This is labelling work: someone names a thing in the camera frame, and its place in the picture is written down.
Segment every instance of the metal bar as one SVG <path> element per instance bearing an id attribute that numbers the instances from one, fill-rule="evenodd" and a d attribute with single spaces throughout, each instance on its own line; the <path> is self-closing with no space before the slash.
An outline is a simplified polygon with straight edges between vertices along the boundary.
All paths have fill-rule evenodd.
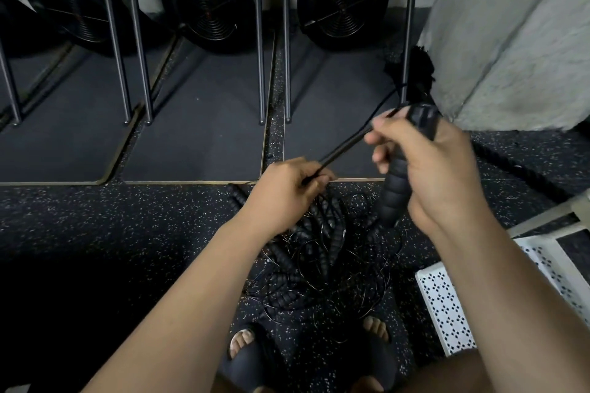
<path id="1" fill-rule="evenodd" d="M 403 27 L 403 55 L 402 55 L 402 90 L 399 101 L 405 103 L 408 98 L 408 78 L 409 78 L 409 44 L 412 36 L 412 24 L 414 23 L 414 7 L 416 0 L 408 0 L 406 6 L 406 19 Z"/>
<path id="2" fill-rule="evenodd" d="M 549 224 L 562 216 L 570 214 L 572 212 L 572 204 L 581 198 L 590 198 L 590 189 L 587 189 L 582 194 L 579 194 L 571 199 L 565 201 L 563 204 L 556 205 L 547 211 L 543 211 L 537 216 L 533 216 L 531 219 L 526 220 L 523 223 L 517 224 L 507 230 L 508 235 L 511 238 L 522 235 L 523 233 L 530 232 L 541 225 Z"/>
<path id="3" fill-rule="evenodd" d="M 144 103 L 146 108 L 147 122 L 151 125 L 153 121 L 153 104 L 151 102 L 151 91 L 148 76 L 148 65 L 144 53 L 144 42 L 142 41 L 142 30 L 139 24 L 139 2 L 131 0 L 131 14 L 133 17 L 133 30 L 135 32 L 135 44 L 137 46 L 137 55 L 139 56 L 139 68 L 142 71 L 142 83 L 144 84 Z"/>
<path id="4" fill-rule="evenodd" d="M 131 108 L 129 106 L 129 89 L 127 88 L 127 77 L 125 67 L 121 58 L 119 49 L 119 37 L 117 36 L 117 26 L 114 19 L 113 0 L 104 0 L 107 5 L 108 26 L 110 27 L 111 40 L 113 42 L 114 58 L 117 61 L 117 70 L 119 71 L 119 83 L 121 85 L 121 95 L 123 97 L 123 109 L 125 110 L 125 124 L 131 121 Z"/>
<path id="5" fill-rule="evenodd" d="M 285 121 L 291 122 L 291 0 L 283 0 L 283 36 L 285 41 Z"/>
<path id="6" fill-rule="evenodd" d="M 22 123 L 21 106 L 18 102 L 17 85 L 14 84 L 14 76 L 12 69 L 10 68 L 10 62 L 4 53 L 4 45 L 0 39 L 0 65 L 2 65 L 2 71 L 4 72 L 4 81 L 6 82 L 6 88 L 8 90 L 8 97 L 10 98 L 10 105 L 12 108 L 12 115 L 14 116 L 13 124 L 15 126 Z"/>
<path id="7" fill-rule="evenodd" d="M 255 0 L 256 5 L 256 51 L 258 53 L 258 97 L 261 125 L 266 123 L 266 97 L 264 96 L 264 55 L 262 49 L 262 0 Z"/>

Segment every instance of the fingernail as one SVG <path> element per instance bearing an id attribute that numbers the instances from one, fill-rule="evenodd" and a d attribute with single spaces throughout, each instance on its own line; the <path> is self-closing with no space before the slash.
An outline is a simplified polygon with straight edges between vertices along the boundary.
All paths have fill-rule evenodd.
<path id="1" fill-rule="evenodd" d="M 383 117 L 375 117 L 373 118 L 373 128 L 380 128 L 385 123 L 385 118 Z"/>

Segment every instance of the black rubber mat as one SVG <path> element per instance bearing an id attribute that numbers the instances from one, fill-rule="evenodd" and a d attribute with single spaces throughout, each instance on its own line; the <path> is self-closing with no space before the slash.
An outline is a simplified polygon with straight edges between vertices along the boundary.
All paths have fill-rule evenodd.
<path id="1" fill-rule="evenodd" d="M 265 41 L 268 94 L 273 37 Z M 224 183 L 257 180 L 264 126 L 258 123 L 256 52 L 211 54 L 187 40 L 122 173 L 137 183 Z"/>
<path id="2" fill-rule="evenodd" d="M 45 70 L 57 63 L 60 56 L 66 51 L 67 46 L 62 46 L 32 56 L 10 59 L 12 75 L 21 102 L 28 97 L 29 92 L 34 89 L 36 83 L 43 79 Z M 10 98 L 8 97 L 4 74 L 0 72 L 0 75 L 0 116 L 2 116 L 10 108 Z"/>
<path id="3" fill-rule="evenodd" d="M 147 53 L 149 69 L 157 71 L 166 51 Z M 143 93 L 138 62 L 135 56 L 124 60 L 132 106 Z M 137 120 L 135 112 L 132 123 L 124 124 L 115 60 L 79 47 L 23 112 L 22 124 L 0 132 L 0 185 L 102 183 Z"/>
<path id="4" fill-rule="evenodd" d="M 414 43 L 427 17 L 417 10 Z M 321 159 L 358 130 L 393 88 L 384 72 L 387 48 L 402 46 L 403 10 L 389 12 L 390 34 L 382 45 L 352 52 L 327 52 L 297 32 L 291 39 L 291 124 L 285 124 L 284 158 Z M 395 107 L 394 94 L 381 111 Z M 357 143 L 330 165 L 344 180 L 382 178 L 371 161 L 372 148 Z"/>

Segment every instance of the jump rope handle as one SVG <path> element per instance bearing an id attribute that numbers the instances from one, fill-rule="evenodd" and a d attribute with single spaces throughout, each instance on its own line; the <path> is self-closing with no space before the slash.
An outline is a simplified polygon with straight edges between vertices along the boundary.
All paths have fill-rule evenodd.
<path id="1" fill-rule="evenodd" d="M 439 111 L 429 104 L 411 105 L 406 118 L 429 140 L 434 140 L 439 125 Z M 408 208 L 412 187 L 408 181 L 408 161 L 400 146 L 389 159 L 389 171 L 381 190 L 378 214 L 381 225 L 394 227 Z"/>

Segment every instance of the forearm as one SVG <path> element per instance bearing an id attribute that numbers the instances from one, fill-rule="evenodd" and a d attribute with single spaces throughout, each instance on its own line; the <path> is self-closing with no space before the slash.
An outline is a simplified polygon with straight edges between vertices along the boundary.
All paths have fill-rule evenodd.
<path id="1" fill-rule="evenodd" d="M 252 225 L 223 225 L 85 392 L 205 392 L 244 281 L 265 243 Z"/>
<path id="2" fill-rule="evenodd" d="M 590 391 L 590 333 L 489 209 L 432 238 L 497 391 Z"/>

